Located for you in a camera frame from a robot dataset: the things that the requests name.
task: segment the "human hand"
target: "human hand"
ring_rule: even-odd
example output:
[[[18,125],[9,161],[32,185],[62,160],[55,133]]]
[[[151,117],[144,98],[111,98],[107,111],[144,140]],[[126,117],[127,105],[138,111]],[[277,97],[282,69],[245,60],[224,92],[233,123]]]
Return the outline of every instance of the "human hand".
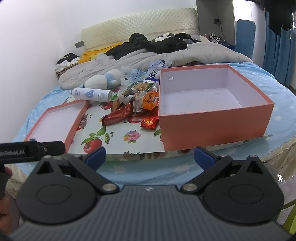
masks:
[[[8,175],[9,178],[12,176],[12,171],[8,167],[5,167],[5,173]],[[10,202],[11,197],[8,193],[5,193],[3,199],[0,200],[0,229],[4,233],[11,232],[12,228],[12,215],[9,211],[10,209]]]

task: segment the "blue gripper pad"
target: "blue gripper pad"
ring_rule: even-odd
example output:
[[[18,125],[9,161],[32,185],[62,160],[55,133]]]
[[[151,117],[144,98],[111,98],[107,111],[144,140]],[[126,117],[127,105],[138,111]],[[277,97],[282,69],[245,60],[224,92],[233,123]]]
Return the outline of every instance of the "blue gripper pad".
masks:
[[[99,147],[93,152],[85,155],[82,161],[85,162],[93,170],[98,170],[101,165],[104,164],[106,160],[106,150],[104,147]]]
[[[196,147],[194,160],[205,171],[218,161],[218,157],[202,147]]]

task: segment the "blue heart logo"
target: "blue heart logo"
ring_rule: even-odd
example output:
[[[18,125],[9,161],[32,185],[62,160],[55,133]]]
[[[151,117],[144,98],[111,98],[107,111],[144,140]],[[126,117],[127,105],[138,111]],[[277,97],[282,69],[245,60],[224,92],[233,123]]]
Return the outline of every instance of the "blue heart logo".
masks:
[[[94,93],[94,90],[90,90],[89,92],[86,92],[84,95],[87,97],[87,98],[92,98],[93,97],[93,94]]]

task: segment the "light blue bedsheet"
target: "light blue bedsheet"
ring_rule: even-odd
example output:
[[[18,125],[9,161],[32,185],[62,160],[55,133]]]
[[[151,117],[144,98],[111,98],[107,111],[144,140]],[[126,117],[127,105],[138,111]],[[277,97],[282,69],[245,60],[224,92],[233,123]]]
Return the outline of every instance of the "light blue bedsheet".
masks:
[[[215,151],[215,154],[228,154],[235,159],[245,159],[250,154],[264,157],[276,148],[284,145],[296,136],[296,97],[276,79],[259,66],[244,62],[227,63],[251,80],[275,103],[266,134],[273,134],[267,139],[251,140],[241,146]],[[52,90],[28,115],[26,122],[14,138],[23,141],[24,137],[46,108],[62,104],[70,95],[70,91],[59,87]],[[27,175],[35,163],[17,164]],[[138,185],[182,185],[200,174],[203,170],[194,162],[193,155],[139,161],[106,162],[98,172],[119,186]]]

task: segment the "shiny red wrapper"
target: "shiny red wrapper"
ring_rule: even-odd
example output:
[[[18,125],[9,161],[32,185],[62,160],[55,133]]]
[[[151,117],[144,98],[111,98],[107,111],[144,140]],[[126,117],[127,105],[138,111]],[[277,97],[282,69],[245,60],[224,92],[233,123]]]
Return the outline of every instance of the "shiny red wrapper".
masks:
[[[104,116],[102,119],[102,126],[108,126],[120,122],[129,117],[132,113],[133,106],[131,104],[126,104],[125,106],[122,106],[114,112]]]
[[[147,129],[156,129],[156,127],[158,126],[158,116],[154,115],[143,118],[141,126]]]

